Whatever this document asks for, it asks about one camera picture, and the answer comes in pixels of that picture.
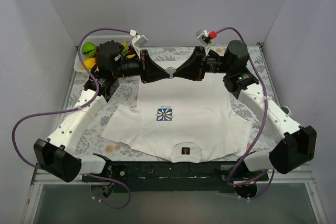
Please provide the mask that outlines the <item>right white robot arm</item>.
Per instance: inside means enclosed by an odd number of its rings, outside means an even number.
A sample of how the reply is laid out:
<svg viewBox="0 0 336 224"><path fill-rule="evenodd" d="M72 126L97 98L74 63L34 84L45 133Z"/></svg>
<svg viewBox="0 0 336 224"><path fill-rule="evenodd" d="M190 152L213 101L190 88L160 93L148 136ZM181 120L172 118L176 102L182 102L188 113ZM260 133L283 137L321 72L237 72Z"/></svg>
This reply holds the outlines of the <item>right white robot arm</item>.
<svg viewBox="0 0 336 224"><path fill-rule="evenodd" d="M223 56L209 46L195 47L192 55L172 73L173 77L192 81L203 80L206 73L223 73L227 91L255 114L261 129L267 128L273 134L274 149L269 152L247 150L227 175L228 182L237 173L246 181L257 171L287 174L314 157L316 130L310 125L302 126L274 103L258 73L248 70L247 64L251 62L247 45L241 40L232 40Z"/></svg>

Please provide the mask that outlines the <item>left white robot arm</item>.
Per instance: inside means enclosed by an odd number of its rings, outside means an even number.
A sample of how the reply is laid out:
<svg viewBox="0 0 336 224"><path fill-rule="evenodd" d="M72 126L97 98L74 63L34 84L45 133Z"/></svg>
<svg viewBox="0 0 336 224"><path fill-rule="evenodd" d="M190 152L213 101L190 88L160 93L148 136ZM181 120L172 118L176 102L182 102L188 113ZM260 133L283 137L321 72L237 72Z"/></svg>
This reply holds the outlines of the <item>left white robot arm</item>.
<svg viewBox="0 0 336 224"><path fill-rule="evenodd" d="M101 44L97 62L85 83L75 111L45 140L38 139L34 151L42 170L62 179L73 181L77 175L93 174L100 182L111 178L111 161L100 154L76 157L75 150L84 131L94 116L108 103L119 87L119 77L140 76L144 83L168 79L170 74L157 65L147 50L136 50L135 56L123 58L118 44L110 41Z"/></svg>

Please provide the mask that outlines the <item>white printed t-shirt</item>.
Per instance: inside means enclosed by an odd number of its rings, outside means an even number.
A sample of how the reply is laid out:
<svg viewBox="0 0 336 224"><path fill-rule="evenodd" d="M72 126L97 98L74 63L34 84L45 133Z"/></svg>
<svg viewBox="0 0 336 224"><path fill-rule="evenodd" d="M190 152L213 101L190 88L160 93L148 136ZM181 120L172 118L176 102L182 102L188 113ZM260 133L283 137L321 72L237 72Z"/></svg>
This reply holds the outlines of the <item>white printed t-shirt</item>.
<svg viewBox="0 0 336 224"><path fill-rule="evenodd" d="M232 110L223 77L141 83L136 107L119 105L102 137L173 163L242 156L252 124Z"/></svg>

